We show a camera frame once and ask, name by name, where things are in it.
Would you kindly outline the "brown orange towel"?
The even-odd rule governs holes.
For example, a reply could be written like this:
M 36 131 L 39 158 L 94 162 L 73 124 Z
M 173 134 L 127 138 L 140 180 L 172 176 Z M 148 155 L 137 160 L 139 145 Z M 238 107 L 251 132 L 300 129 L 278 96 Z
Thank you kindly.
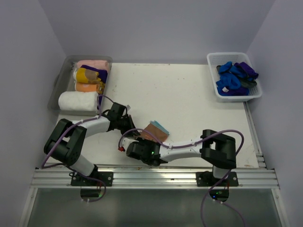
M 169 137 L 169 131 L 166 130 L 157 121 L 150 121 L 150 123 L 144 128 L 144 131 L 139 132 L 139 136 L 137 136 L 137 138 L 157 142 L 157 140 L 150 134 L 154 135 L 154 137 L 157 138 L 157 140 L 160 142 L 165 142 Z

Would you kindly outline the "yellow bear towel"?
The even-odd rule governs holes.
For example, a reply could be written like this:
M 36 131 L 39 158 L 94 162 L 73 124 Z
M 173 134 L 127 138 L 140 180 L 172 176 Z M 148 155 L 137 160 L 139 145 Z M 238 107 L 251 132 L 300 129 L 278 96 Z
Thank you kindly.
M 73 74 L 73 78 L 78 83 L 97 84 L 100 82 L 99 73 L 93 70 L 78 68 Z

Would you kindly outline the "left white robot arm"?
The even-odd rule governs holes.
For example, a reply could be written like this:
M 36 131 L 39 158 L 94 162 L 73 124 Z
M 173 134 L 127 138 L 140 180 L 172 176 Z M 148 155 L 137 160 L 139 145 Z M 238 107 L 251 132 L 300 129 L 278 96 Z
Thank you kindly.
M 105 177 L 98 172 L 98 167 L 82 154 L 84 140 L 92 135 L 113 130 L 125 133 L 134 128 L 128 107 L 114 102 L 110 109 L 93 118 L 72 122 L 61 119 L 55 126 L 44 146 L 46 159 L 52 157 L 72 169 L 72 185 L 104 185 Z

